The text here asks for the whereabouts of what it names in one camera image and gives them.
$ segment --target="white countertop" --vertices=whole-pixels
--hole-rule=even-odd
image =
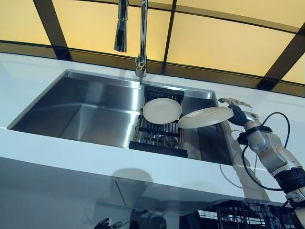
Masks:
[[[283,192],[263,191],[255,185],[239,162],[235,166],[166,156],[111,146],[72,141],[48,136],[33,135],[7,129],[7,126],[63,71],[73,69],[89,73],[103,73],[114,78],[135,78],[133,71],[91,64],[53,60],[0,53],[0,157],[40,165],[71,169],[95,174],[146,180],[141,175],[118,173],[124,168],[137,168],[148,173],[153,182],[174,187],[189,188],[240,198],[284,202]],[[187,80],[169,76],[147,74],[146,82],[168,83],[178,86],[213,90],[217,98],[231,97],[251,104],[265,119],[274,111],[285,113],[291,122],[291,135],[287,149],[305,165],[304,140],[305,99],[290,95],[259,91],[218,83]],[[268,121],[282,141],[286,138],[286,122],[280,116]],[[231,125],[232,130],[242,130]],[[239,132],[232,132],[236,138]],[[255,154],[247,151],[251,166]],[[278,187],[276,181],[257,162],[256,176],[262,184]]]

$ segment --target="plate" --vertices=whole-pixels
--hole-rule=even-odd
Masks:
[[[167,124],[179,118],[181,106],[173,99],[158,98],[143,107],[144,118],[154,124]]]
[[[223,122],[233,115],[229,107],[209,107],[183,116],[178,122],[178,127],[184,129],[204,127]]]

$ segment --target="robotic arm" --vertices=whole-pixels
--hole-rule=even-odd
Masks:
[[[283,147],[280,138],[272,133],[271,128],[263,126],[258,115],[250,111],[242,111],[240,106],[251,108],[245,102],[232,98],[221,98],[221,103],[228,103],[234,113],[229,121],[243,126],[237,141],[249,146],[263,166],[276,179],[286,194],[286,199],[295,208],[300,223],[305,228],[305,171],[297,159]]]

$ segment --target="kitchen faucet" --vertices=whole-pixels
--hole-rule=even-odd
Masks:
[[[129,0],[119,0],[119,16],[115,35],[114,49],[119,52],[126,52],[127,15]],[[147,4],[148,0],[141,0],[141,27],[140,27],[140,53],[135,61],[135,75],[139,77],[142,84],[146,75],[146,28],[147,28]]]

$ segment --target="sink basin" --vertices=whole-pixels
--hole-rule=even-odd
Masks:
[[[182,114],[217,106],[209,90],[153,86],[184,91]],[[8,129],[128,148],[135,132],[144,86],[104,74],[65,71]],[[223,124],[183,130],[188,158],[232,164]]]

